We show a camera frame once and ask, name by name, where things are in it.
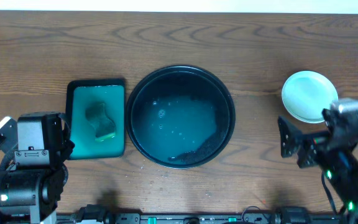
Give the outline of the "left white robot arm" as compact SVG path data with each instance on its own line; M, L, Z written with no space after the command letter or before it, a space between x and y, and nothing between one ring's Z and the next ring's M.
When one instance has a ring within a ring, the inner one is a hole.
M68 179L74 143L64 113L5 117L0 122L0 223L53 223Z

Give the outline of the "green scrubbing sponge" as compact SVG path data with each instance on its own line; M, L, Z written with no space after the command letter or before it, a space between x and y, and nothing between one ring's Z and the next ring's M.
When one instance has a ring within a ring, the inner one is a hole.
M116 124L106 114L104 103L95 103L85 110L85 118L93 127L95 141L101 142L116 135Z

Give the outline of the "mint green plate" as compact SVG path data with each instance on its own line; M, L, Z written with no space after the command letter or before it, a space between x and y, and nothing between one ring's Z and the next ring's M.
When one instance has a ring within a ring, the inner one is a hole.
M282 87L282 102L294 118L305 123L322 123L322 111L338 100L331 81L314 71L300 71L291 75Z

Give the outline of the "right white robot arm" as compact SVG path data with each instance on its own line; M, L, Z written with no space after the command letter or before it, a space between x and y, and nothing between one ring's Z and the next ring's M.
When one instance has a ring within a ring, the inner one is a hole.
M318 166L343 202L349 223L358 223L358 110L324 109L325 131L305 134L283 116L278 117L281 156L296 155L301 169Z

